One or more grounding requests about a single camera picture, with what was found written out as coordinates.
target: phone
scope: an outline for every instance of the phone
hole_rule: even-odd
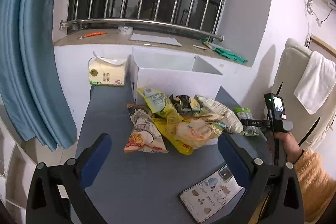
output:
[[[240,190],[227,165],[193,187],[179,198],[197,223],[202,223],[225,206]]]

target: white shelf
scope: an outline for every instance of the white shelf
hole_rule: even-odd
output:
[[[5,189],[6,189],[6,178],[0,177],[0,199],[3,204],[5,204],[6,200]]]
[[[8,201],[6,202],[6,208],[17,224],[26,223],[26,210],[19,208]]]
[[[9,161],[11,159],[12,151],[15,146],[15,141],[8,131],[3,120],[0,118],[0,160],[5,165],[5,171],[7,173]]]
[[[17,207],[26,208],[31,180],[36,164],[25,154],[19,146],[15,146],[10,159],[5,197]]]

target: white cardboard box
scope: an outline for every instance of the white cardboard box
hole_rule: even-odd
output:
[[[167,96],[196,94],[215,99],[223,75],[200,56],[187,52],[133,48],[130,78],[136,104],[145,104],[137,88],[152,88]]]

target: blue curtain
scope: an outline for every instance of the blue curtain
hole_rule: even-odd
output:
[[[69,148],[76,126],[59,83],[53,0],[0,0],[0,94],[23,140]]]

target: white paper sheet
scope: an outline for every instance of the white paper sheet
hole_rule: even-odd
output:
[[[145,34],[132,34],[130,40],[135,41],[146,41],[152,43],[161,43],[174,46],[182,46],[175,38],[171,37],[156,37],[155,35],[145,35]]]

